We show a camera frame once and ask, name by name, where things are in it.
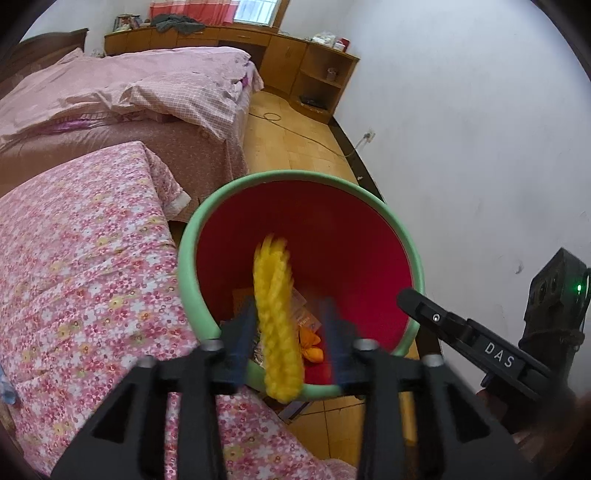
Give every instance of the yellow knitted object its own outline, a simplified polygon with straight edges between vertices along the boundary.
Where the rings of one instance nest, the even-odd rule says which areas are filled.
[[[252,276],[261,330],[267,394],[287,403],[304,384],[304,362],[290,318],[291,268],[285,240],[265,238],[255,252]]]

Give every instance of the black baseboard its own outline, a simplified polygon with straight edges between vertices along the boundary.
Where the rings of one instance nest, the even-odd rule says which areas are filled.
[[[380,194],[377,185],[369,175],[368,169],[363,164],[361,157],[354,150],[353,144],[347,138],[347,135],[345,135],[345,132],[343,132],[343,129],[340,127],[339,123],[334,117],[330,119],[329,128],[330,131],[332,131],[332,134],[335,136],[335,139],[343,153],[345,155],[351,154],[347,157],[347,162],[349,163],[351,170],[353,170],[353,174],[357,178],[359,186],[368,192],[373,193],[381,201],[384,201],[384,198]],[[417,333],[416,342],[418,354],[421,357],[429,354],[441,355],[441,345],[439,344],[439,340],[437,336],[429,330],[421,327]]]

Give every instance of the trash can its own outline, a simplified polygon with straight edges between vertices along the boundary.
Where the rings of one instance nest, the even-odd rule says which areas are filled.
[[[386,204],[366,190],[299,170],[235,180],[193,214],[181,240],[178,280],[199,340],[218,338],[219,322],[232,318],[232,292],[252,287],[254,252],[269,234],[287,240],[298,291],[332,297],[341,317],[364,338],[406,355],[418,324],[397,307],[396,296],[406,287],[424,291],[411,238]],[[341,394],[332,385],[326,357],[321,364],[306,362],[305,382],[302,400]],[[252,361],[247,383],[265,391],[264,370]]]

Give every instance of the wooden headboard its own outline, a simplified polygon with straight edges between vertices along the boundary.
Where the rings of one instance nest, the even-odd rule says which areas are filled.
[[[28,38],[14,47],[0,71],[0,98],[3,98],[27,75],[44,69],[80,47],[88,28],[67,33],[44,33]]]

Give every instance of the bolt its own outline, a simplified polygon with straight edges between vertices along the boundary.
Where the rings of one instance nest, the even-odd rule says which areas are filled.
[[[223,342],[219,338],[213,338],[211,340],[204,340],[200,347],[205,352],[217,352],[223,348]]]
[[[425,355],[421,360],[425,365],[432,368],[440,367],[444,363],[441,355]]]
[[[156,359],[152,355],[144,355],[138,360],[136,365],[141,368],[152,368],[156,365]]]
[[[379,343],[371,338],[358,338],[353,342],[353,348],[360,352],[370,352],[371,350],[377,350]]]

